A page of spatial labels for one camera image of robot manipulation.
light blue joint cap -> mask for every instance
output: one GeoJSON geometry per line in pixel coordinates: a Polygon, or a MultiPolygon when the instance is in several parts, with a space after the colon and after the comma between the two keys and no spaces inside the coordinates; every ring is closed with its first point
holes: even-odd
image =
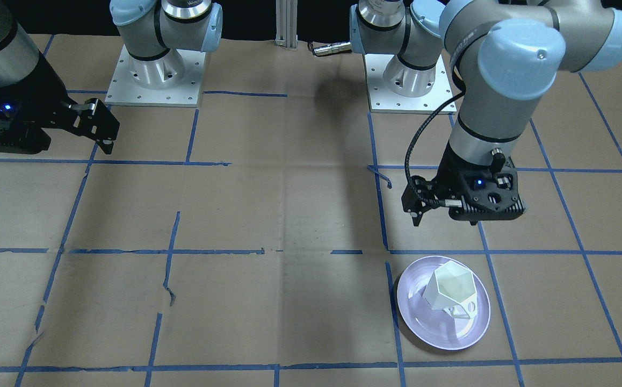
{"type": "Polygon", "coordinates": [[[478,51],[478,68],[488,85],[518,101],[542,96],[566,52],[559,31],[531,19],[493,25],[478,51]]]}
{"type": "Polygon", "coordinates": [[[616,66],[622,60],[622,11],[614,12],[614,22],[610,35],[592,61],[580,71],[602,71],[616,66]]]}
{"type": "Polygon", "coordinates": [[[411,15],[421,27],[439,38],[439,18],[443,9],[444,4],[438,0],[414,0],[411,4],[411,15]]]}
{"type": "Polygon", "coordinates": [[[111,0],[110,14],[113,24],[123,25],[136,22],[154,7],[156,0],[111,0]]]}
{"type": "Polygon", "coordinates": [[[442,10],[440,20],[438,23],[439,35],[442,38],[442,44],[444,44],[444,38],[447,34],[447,28],[452,24],[452,20],[457,16],[461,10],[464,9],[472,0],[451,0],[447,3],[447,7],[442,10]]]}
{"type": "Polygon", "coordinates": [[[366,54],[366,50],[363,49],[363,42],[361,42],[361,32],[358,29],[358,23],[355,4],[350,8],[350,43],[352,44],[353,52],[356,52],[356,54],[366,54]]]}
{"type": "Polygon", "coordinates": [[[201,52],[214,52],[220,46],[220,37],[223,33],[223,9],[218,3],[211,5],[211,17],[208,19],[208,28],[201,52]]]}

white mug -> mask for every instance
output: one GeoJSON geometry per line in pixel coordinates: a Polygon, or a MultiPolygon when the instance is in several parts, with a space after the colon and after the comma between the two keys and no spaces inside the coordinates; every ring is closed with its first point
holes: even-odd
{"type": "Polygon", "coordinates": [[[433,272],[423,298],[431,309],[441,309],[452,318],[472,319],[478,314],[473,272],[458,262],[446,262],[433,272]]]}

purple plate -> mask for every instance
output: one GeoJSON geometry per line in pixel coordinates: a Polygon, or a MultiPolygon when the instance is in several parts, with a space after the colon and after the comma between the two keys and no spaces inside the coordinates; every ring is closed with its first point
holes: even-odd
{"type": "Polygon", "coordinates": [[[473,319],[451,318],[441,310],[431,309],[423,299],[423,290],[433,272],[442,264],[454,261],[434,255],[419,258],[404,270],[397,284],[397,305],[404,322],[419,339],[436,348],[458,350],[468,348],[481,340],[490,324],[490,299],[483,282],[474,273],[478,293],[478,314],[473,319]]]}

white mounting plate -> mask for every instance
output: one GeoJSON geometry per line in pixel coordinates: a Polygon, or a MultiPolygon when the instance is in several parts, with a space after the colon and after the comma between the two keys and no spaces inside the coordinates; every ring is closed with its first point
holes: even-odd
{"type": "Polygon", "coordinates": [[[105,96],[106,105],[198,108],[206,54],[183,49],[178,49],[178,52],[183,57],[186,69],[181,83],[169,89],[153,90],[143,88],[134,81],[132,62],[127,49],[123,46],[113,79],[108,86],[108,94],[105,96]]]}
{"type": "MultiPolygon", "coordinates": [[[[452,97],[449,78],[444,67],[442,56],[436,63],[436,81],[431,91],[422,97],[400,96],[387,86],[387,81],[382,78],[387,64],[394,55],[391,54],[366,54],[366,84],[368,86],[368,98],[371,112],[376,113],[432,113],[444,101],[452,97]]],[[[441,113],[456,112],[455,103],[447,105],[441,113]]]]}

black background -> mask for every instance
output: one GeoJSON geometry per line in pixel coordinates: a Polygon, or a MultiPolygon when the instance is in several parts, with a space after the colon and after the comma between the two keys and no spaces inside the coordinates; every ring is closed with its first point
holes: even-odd
{"type": "MultiPolygon", "coordinates": [[[[117,35],[109,0],[4,0],[31,34],[117,35]]],[[[223,37],[236,40],[275,38],[275,0],[216,0],[223,7],[223,37]]],[[[299,0],[297,35],[301,41],[349,39],[349,9],[356,0],[299,0]]],[[[622,10],[622,0],[603,0],[622,10]]]]}

